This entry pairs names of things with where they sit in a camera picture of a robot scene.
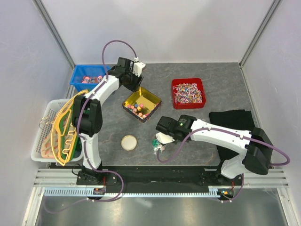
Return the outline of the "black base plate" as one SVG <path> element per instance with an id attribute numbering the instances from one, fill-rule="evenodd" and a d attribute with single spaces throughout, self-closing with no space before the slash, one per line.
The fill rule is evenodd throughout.
<path id="1" fill-rule="evenodd" d="M 104 186 L 106 193 L 189 194 L 209 192 L 211 186 L 240 186 L 242 176 L 224 178 L 216 167 L 204 166 L 112 166 L 102 173 L 83 169 L 76 184 Z"/>

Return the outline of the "clear glass jar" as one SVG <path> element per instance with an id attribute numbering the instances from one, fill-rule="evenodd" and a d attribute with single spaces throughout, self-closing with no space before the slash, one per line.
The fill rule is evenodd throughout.
<path id="1" fill-rule="evenodd" d="M 158 152 L 162 153 L 165 150 L 165 145 L 160 143 L 156 138 L 152 140 L 151 144 L 154 154 L 157 154 Z"/>

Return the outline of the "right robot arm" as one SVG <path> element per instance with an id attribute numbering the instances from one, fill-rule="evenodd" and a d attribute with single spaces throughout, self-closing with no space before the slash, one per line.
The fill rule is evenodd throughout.
<path id="1" fill-rule="evenodd" d="M 157 123 L 156 138 L 152 141 L 155 153 L 163 151 L 164 146 L 176 141 L 201 141 L 230 149 L 235 157 L 220 162 L 218 176 L 233 179 L 240 174 L 252 172 L 267 175 L 272 156 L 272 142 L 261 128 L 235 130 L 181 115 L 178 120 L 163 116 Z"/>

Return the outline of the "gold tin of star candies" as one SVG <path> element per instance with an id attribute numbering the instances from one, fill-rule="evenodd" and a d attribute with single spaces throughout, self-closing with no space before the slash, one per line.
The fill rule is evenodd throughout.
<path id="1" fill-rule="evenodd" d="M 131 116 L 145 123 L 159 109 L 162 100 L 145 89 L 140 87 L 132 93 L 122 104 L 123 109 Z"/>

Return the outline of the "round wooden jar lid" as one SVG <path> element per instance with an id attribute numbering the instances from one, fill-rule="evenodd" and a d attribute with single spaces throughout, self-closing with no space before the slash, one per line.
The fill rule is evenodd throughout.
<path id="1" fill-rule="evenodd" d="M 126 135 L 121 140 L 121 147 L 126 151 L 134 150 L 137 146 L 137 139 L 132 135 Z"/>

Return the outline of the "red tray of lollipops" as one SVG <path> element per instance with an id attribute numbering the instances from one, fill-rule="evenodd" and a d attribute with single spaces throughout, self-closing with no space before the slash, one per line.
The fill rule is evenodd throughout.
<path id="1" fill-rule="evenodd" d="M 200 109 L 205 106 L 206 96 L 200 78 L 180 78 L 171 82 L 173 108 L 176 110 Z"/>

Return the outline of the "white plastic basket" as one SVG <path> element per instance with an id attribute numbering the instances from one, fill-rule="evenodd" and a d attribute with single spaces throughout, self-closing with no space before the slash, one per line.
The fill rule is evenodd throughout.
<path id="1" fill-rule="evenodd" d="M 46 107 L 44 116 L 40 122 L 40 128 L 36 136 L 34 148 L 31 152 L 31 159 L 39 162 L 54 162 L 57 163 L 52 154 L 50 146 L 50 132 L 52 123 L 58 111 L 64 106 L 68 99 L 58 99 L 50 101 Z M 79 161 L 83 157 L 80 140 L 78 138 L 73 156 L 70 162 Z"/>

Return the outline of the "blue plastic bin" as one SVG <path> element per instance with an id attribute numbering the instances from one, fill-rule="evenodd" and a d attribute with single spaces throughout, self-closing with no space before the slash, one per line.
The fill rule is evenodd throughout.
<path id="1" fill-rule="evenodd" d="M 86 89 L 91 91 L 104 77 L 105 67 L 103 65 L 76 65 L 70 85 L 73 85 L 78 92 Z"/>

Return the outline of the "black cloth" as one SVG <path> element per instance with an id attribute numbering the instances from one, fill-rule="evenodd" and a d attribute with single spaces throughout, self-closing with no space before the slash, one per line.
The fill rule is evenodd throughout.
<path id="1" fill-rule="evenodd" d="M 210 112 L 209 119 L 211 124 L 230 129 L 252 131 L 255 128 L 251 111 L 243 109 L 224 112 Z M 217 146 L 217 151 L 221 161 L 230 160 L 238 155 L 235 151 L 222 146 Z"/>

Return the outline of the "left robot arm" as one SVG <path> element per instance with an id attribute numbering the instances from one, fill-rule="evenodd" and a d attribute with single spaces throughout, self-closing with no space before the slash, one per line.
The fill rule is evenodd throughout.
<path id="1" fill-rule="evenodd" d="M 103 80 L 90 92 L 74 98 L 72 124 L 76 128 L 84 153 L 83 166 L 99 170 L 102 160 L 99 155 L 98 134 L 103 125 L 102 105 L 121 86 L 136 92 L 143 80 L 146 64 L 138 58 L 120 57 L 115 66 L 106 72 Z"/>

